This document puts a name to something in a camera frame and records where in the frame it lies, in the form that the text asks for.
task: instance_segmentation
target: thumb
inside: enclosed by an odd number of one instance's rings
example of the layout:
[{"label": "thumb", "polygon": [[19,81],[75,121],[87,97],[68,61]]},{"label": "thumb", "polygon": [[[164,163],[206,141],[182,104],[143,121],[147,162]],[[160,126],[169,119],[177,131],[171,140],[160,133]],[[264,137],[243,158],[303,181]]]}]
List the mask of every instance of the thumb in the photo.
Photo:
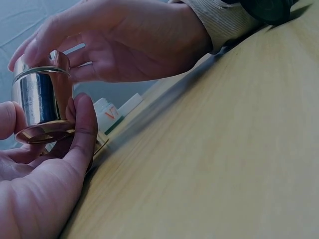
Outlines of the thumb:
[{"label": "thumb", "polygon": [[68,37],[97,27],[95,24],[99,5],[104,0],[84,1],[50,17],[38,29],[36,36],[24,51],[24,61],[34,66],[41,59],[57,49]]}]

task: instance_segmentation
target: knuckle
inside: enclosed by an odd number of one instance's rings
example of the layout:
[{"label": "knuckle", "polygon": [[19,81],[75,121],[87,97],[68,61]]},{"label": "knuckle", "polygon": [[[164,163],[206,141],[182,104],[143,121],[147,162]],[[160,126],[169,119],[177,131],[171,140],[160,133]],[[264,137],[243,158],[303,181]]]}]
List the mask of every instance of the knuckle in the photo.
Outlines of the knuckle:
[{"label": "knuckle", "polygon": [[60,27],[60,16],[59,14],[49,17],[46,23],[49,29],[58,29]]},{"label": "knuckle", "polygon": [[97,127],[94,127],[92,129],[88,129],[86,127],[77,127],[75,129],[75,133],[86,134],[86,135],[90,135],[90,136],[96,136]]}]

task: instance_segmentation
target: wrist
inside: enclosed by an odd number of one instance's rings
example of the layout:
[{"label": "wrist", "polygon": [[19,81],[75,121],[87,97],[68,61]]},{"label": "wrist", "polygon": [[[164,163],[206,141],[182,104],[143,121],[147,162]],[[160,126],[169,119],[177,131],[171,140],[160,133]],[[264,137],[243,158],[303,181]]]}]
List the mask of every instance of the wrist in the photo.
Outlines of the wrist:
[{"label": "wrist", "polygon": [[201,58],[213,50],[211,38],[203,23],[195,12],[185,3],[172,3],[182,21],[185,42],[182,45],[184,52],[191,52],[195,58]]}]

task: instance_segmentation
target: beige sleeve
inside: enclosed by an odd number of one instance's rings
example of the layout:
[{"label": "beige sleeve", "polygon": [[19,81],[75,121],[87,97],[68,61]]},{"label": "beige sleeve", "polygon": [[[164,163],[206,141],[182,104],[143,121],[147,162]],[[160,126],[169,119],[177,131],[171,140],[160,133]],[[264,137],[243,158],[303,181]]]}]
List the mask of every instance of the beige sleeve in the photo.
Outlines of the beige sleeve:
[{"label": "beige sleeve", "polygon": [[218,53],[225,43],[236,40],[261,24],[239,3],[228,5],[221,0],[169,0],[168,3],[177,2],[190,6],[201,20],[213,44],[212,54]]}]

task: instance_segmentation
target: metal canister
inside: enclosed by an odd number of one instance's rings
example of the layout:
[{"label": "metal canister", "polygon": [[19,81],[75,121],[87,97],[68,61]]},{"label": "metal canister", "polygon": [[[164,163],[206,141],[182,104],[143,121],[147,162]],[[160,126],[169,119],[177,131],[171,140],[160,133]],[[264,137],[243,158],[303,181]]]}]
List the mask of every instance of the metal canister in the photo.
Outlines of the metal canister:
[{"label": "metal canister", "polygon": [[75,123],[67,120],[66,107],[72,97],[68,57],[59,51],[35,67],[27,66],[21,56],[14,66],[12,101],[25,114],[27,127],[15,135],[21,143],[52,143],[74,133]]}]

